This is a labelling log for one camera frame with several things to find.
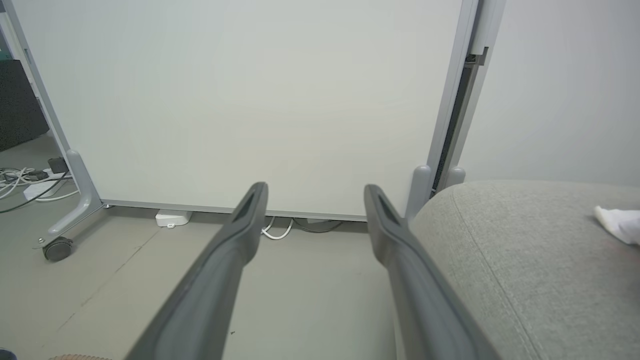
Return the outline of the grey fabric couch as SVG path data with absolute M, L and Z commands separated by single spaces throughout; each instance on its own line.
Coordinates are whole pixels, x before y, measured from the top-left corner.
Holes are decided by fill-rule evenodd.
M 409 227 L 504 360 L 640 360 L 640 246 L 598 206 L 640 210 L 640 187 L 465 182 Z

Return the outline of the grey partition foot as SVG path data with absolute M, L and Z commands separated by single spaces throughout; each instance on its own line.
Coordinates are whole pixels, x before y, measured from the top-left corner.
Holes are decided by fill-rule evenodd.
M 71 228 L 104 207 L 80 153 L 77 150 L 69 149 L 65 155 L 68 168 L 80 193 L 78 204 L 51 226 L 43 237 L 37 239 L 34 246 L 32 246 L 33 249 L 45 248 L 55 239 L 66 234 Z
M 427 165 L 418 166 L 413 171 L 404 215 L 408 222 L 416 217 L 430 198 L 432 192 L 431 173 L 431 168 Z

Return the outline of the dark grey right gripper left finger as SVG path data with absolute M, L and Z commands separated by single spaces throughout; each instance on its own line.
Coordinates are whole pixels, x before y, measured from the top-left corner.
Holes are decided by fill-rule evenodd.
M 252 184 L 125 360 L 222 360 L 243 269 L 258 252 L 268 185 Z

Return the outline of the black caster wheel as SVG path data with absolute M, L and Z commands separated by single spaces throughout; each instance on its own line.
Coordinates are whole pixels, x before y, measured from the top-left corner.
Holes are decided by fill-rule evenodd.
M 48 262 L 59 262 L 68 258 L 73 252 L 73 240 L 59 236 L 42 248 L 43 256 Z

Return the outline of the white power strip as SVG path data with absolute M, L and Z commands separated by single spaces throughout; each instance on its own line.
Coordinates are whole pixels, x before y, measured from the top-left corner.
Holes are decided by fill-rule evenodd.
M 63 172 L 55 173 L 50 168 L 44 169 L 43 172 L 48 175 L 48 178 L 45 178 L 45 180 L 42 182 L 30 184 L 23 191 L 23 196 L 26 201 L 31 201 L 32 199 L 36 198 L 36 196 L 40 195 L 40 197 L 35 200 L 36 202 L 53 202 L 60 199 L 69 198 L 70 196 L 78 193 L 77 189 L 67 194 L 62 194 L 59 192 L 60 189 L 68 181 L 73 180 L 73 177 L 71 175 L 65 175 L 63 179 L 58 182 L 58 180 L 62 178 L 62 175 L 64 175 Z

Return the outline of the white partition panel grey frame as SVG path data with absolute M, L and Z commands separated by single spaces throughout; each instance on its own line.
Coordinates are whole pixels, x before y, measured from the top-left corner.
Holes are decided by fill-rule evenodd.
M 640 0 L 480 0 L 437 191 L 540 180 L 640 187 Z

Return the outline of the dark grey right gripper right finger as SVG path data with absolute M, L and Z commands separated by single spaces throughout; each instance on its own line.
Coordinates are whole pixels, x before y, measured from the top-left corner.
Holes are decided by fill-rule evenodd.
M 366 185 L 363 197 L 372 250 L 390 281 L 397 360 L 501 360 L 381 187 Z

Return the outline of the black fabric furniture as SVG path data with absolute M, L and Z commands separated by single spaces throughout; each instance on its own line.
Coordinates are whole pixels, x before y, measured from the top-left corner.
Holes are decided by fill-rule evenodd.
M 0 61 L 0 152 L 32 141 L 49 130 L 22 63 Z

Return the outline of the large white partition panel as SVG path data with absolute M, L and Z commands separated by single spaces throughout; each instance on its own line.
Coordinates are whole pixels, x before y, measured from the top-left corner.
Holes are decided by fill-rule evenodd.
M 7 0 L 103 200 L 274 214 L 404 212 L 473 0 Z

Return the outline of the white cloth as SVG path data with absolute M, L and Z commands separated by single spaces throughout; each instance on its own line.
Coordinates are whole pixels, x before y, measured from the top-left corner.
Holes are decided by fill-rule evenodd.
M 640 246 L 640 210 L 594 208 L 594 216 L 604 230 L 620 242 Z

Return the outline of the white power adapter box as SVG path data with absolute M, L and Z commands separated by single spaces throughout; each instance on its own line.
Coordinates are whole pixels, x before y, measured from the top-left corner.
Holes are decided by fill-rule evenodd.
M 173 229 L 188 224 L 192 214 L 193 212 L 190 210 L 160 209 L 155 215 L 155 221 L 158 227 Z

